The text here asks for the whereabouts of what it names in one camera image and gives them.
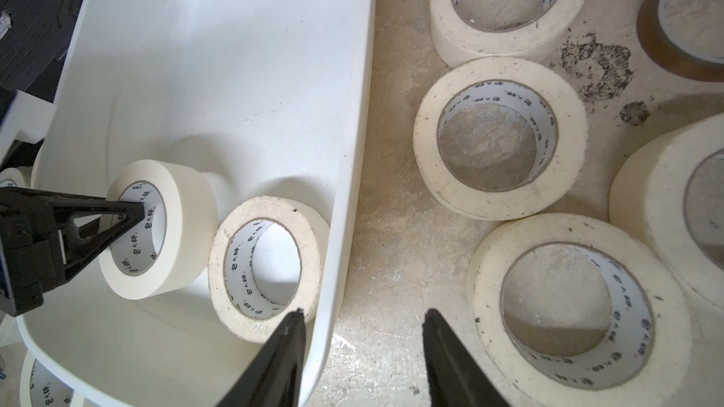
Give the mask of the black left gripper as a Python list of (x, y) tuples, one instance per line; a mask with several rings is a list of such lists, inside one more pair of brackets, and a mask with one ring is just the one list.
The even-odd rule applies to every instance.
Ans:
[(145, 218), (141, 202), (1, 190), (1, 311), (18, 317)]

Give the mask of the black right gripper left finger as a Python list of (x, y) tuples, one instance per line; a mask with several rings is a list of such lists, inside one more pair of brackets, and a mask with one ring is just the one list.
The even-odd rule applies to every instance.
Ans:
[(303, 310), (286, 314), (218, 406), (298, 406), (306, 344)]

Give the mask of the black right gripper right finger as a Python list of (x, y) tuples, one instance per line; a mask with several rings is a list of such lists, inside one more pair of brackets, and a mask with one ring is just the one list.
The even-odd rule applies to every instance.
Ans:
[(422, 340), (433, 407), (509, 406), (435, 308), (425, 314)]

